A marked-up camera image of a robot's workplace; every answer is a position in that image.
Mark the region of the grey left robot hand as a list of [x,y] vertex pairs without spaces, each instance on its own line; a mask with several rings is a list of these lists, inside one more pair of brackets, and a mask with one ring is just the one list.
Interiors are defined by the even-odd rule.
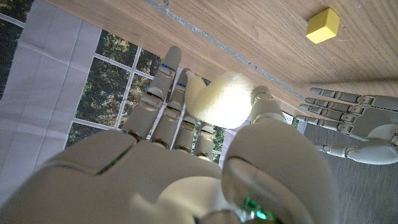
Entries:
[[359,139],[355,146],[316,144],[319,151],[372,165],[397,162],[397,98],[311,88],[330,101],[306,98],[300,108],[322,118],[297,115],[299,121]]

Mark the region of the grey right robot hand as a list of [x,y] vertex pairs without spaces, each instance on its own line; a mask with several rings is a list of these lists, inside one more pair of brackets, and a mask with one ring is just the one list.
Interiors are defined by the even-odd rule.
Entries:
[[2,223],[336,223],[330,168],[264,86],[234,78],[201,91],[228,104],[193,138],[183,111],[196,76],[172,47],[121,130],[47,161],[1,207]]

